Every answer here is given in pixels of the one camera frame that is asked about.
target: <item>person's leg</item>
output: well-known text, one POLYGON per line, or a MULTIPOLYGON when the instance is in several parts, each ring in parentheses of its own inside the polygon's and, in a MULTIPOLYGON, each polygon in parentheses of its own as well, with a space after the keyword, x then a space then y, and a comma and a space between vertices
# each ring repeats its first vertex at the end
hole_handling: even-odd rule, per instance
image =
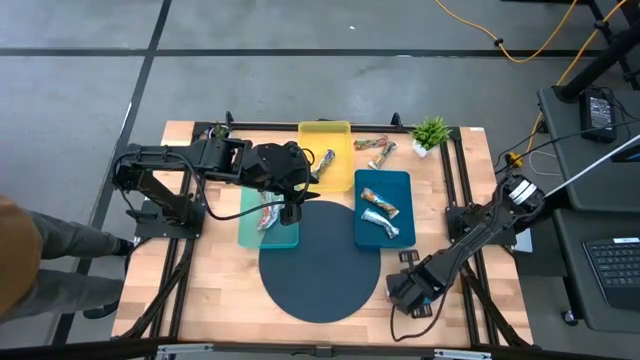
POLYGON ((123 284, 122 280, 40 270, 31 289, 0 316, 0 322, 45 312, 64 314, 117 304, 123 284))
POLYGON ((37 212, 29 212, 29 214, 43 239, 43 259, 56 259, 62 256, 94 258, 106 255, 127 255, 130 251, 128 247, 133 247, 126 240, 118 239, 90 226, 62 221, 37 212))

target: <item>gray floor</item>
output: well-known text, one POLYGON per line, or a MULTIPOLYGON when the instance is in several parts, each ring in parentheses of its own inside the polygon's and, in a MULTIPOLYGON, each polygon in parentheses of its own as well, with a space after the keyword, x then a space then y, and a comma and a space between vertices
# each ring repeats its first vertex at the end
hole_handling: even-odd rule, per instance
MULTIPOLYGON (((504 37, 513 49, 539 46, 566 10, 562 5, 498 0, 443 1, 504 37)), ((0 47, 146 48, 162 1, 0 2, 0 47)), ((601 3, 608 11, 613 1, 601 3)), ((588 9, 579 7, 551 48, 579 48, 592 22, 588 9)), ((616 16, 613 24, 621 27, 624 22, 616 16)), ((491 49, 491 43, 429 0, 174 0, 160 48, 491 49)), ((603 46, 598 38, 592 48, 603 46)), ((443 115, 450 124, 484 126, 495 156, 528 135, 538 111, 535 91, 555 83, 568 62, 156 58, 131 141, 154 144, 167 120, 216 120, 226 110, 238 121, 325 117, 357 123, 388 123, 397 111, 405 123, 443 115)), ((0 57, 0 192, 24 207, 86 222, 141 64, 139 57, 0 57)), ((599 83, 627 88, 617 68, 599 83)), ((557 172, 551 157, 536 156, 534 163, 540 172, 557 172)), ((560 182, 558 176, 524 171, 547 190, 560 182)), ((104 229, 123 237, 133 233, 132 221, 115 197, 104 229)), ((66 270, 71 265, 70 259, 61 259, 43 266, 66 270)), ((100 259, 91 273, 121 277, 122 263, 100 259)), ((558 313, 567 307, 567 299, 559 279, 523 277, 521 283, 534 339, 542 347, 628 358, 640 353, 638 336, 595 333, 584 325, 570 328, 562 323, 558 313)), ((56 320, 43 315, 1 325, 0 347, 48 343, 56 320)), ((69 340, 107 339, 112 322, 113 318, 87 321, 78 316, 69 340)))

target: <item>wrapped snack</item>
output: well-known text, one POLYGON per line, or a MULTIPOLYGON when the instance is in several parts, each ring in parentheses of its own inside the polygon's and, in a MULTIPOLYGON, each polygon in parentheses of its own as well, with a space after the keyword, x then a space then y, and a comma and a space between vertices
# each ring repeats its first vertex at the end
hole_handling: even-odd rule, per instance
MULTIPOLYGON (((263 191, 260 193, 260 200, 263 204, 270 203, 273 201, 282 200, 282 196, 276 196, 272 192, 263 191)), ((258 231, 267 230, 273 225, 276 220, 278 220, 278 214, 280 214, 280 209, 282 209, 284 205, 271 205, 262 209, 262 217, 258 222, 258 231)))
POLYGON ((396 147, 397 147, 396 143, 394 143, 393 141, 389 141, 387 145, 384 147, 384 149, 382 149, 380 154, 376 155, 376 157, 373 158, 373 160, 369 161, 369 167, 375 170, 380 170, 380 167, 382 166, 382 164, 385 162, 385 160, 387 160, 391 152, 393 152, 393 150, 395 150, 396 147))
POLYGON ((329 165, 331 165, 331 161, 333 161, 333 158, 335 157, 335 151, 331 149, 327 150, 327 153, 324 154, 324 157, 322 158, 322 160, 320 160, 320 162, 316 166, 316 169, 311 172, 311 176, 316 178, 316 180, 320 180, 320 175, 322 175, 322 173, 327 170, 329 165))
POLYGON ((382 147, 387 145, 389 142, 389 137, 387 135, 382 135, 379 139, 369 139, 369 140, 356 140, 353 142, 353 146, 356 150, 365 150, 372 147, 382 147))
POLYGON ((394 237, 398 236, 398 234, 400 234, 400 229, 398 229, 397 227, 393 227, 389 220, 385 219, 384 217, 382 217, 382 215, 371 209, 367 209, 364 211, 364 213, 362 214, 362 220, 370 221, 374 224, 378 224, 384 227, 384 229, 387 231, 387 235, 389 235, 389 239, 393 239, 394 237))
POLYGON ((400 213, 400 210, 396 209, 395 206, 391 205, 387 200, 382 198, 382 196, 374 193, 369 188, 362 189, 362 194, 360 194, 360 197, 382 208, 382 210, 386 211, 387 214, 389 214, 390 219, 393 219, 396 215, 398 215, 398 213, 400 213))

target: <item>dark blue circle mat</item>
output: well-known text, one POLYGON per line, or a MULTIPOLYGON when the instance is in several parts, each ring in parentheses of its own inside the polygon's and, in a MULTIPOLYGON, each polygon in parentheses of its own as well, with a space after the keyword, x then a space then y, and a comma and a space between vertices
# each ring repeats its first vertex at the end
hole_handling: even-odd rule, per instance
POLYGON ((260 250, 262 283, 286 313, 328 323, 353 314, 371 297, 380 277, 380 250, 355 244, 353 217, 340 204, 307 201, 298 246, 260 250))

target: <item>person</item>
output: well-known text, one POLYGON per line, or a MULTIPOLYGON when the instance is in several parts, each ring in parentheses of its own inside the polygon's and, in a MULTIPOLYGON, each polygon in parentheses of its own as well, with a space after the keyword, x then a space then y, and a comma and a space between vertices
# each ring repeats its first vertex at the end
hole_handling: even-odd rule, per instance
POLYGON ((39 269, 41 259, 128 256, 134 244, 77 223, 21 209, 0 196, 0 323, 45 312, 114 312, 122 280, 39 269))

